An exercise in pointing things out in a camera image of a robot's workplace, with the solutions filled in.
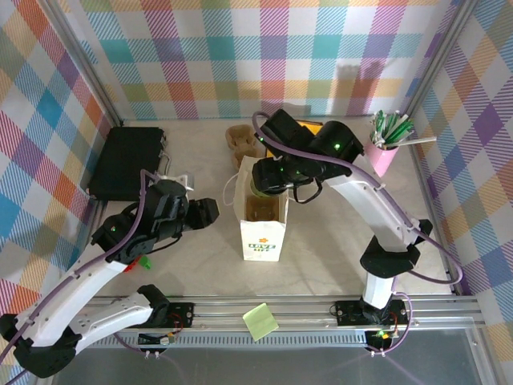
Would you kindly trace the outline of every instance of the plaid fabric backdrop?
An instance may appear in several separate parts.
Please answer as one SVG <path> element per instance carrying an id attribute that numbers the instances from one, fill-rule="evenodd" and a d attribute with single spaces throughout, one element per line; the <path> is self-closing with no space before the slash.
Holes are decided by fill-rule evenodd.
<path id="1" fill-rule="evenodd" d="M 415 116 L 441 228 L 513 383 L 513 3 L 482 0 Z"/>
<path id="2" fill-rule="evenodd" d="M 457 2 L 61 0 L 129 120 L 399 109 Z"/>
<path id="3" fill-rule="evenodd" d="M 110 126 L 36 0 L 2 0 L 0 27 L 4 314 L 34 303 L 80 253 L 93 207 L 80 185 Z M 14 363 L 8 355 L 0 383 L 19 373 Z"/>

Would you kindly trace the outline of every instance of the pink cup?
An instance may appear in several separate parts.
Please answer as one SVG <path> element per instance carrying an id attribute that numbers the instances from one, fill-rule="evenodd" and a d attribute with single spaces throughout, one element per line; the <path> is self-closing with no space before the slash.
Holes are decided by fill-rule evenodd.
<path id="1" fill-rule="evenodd" d="M 372 143 L 372 140 L 368 140 L 363 148 L 363 152 L 372 164 L 372 167 L 374 167 L 374 171 L 381 178 L 385 175 L 386 170 L 388 170 L 398 149 L 399 147 L 383 150 L 382 148 L 376 147 L 374 143 Z"/>

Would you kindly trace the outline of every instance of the sticky note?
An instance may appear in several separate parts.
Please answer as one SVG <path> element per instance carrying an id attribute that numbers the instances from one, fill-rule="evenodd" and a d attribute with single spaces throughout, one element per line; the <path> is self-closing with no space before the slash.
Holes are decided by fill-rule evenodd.
<path id="1" fill-rule="evenodd" d="M 249 333 L 255 341 L 265 337 L 278 328 L 278 322 L 274 319 L 267 303 L 262 303 L 242 316 Z"/>

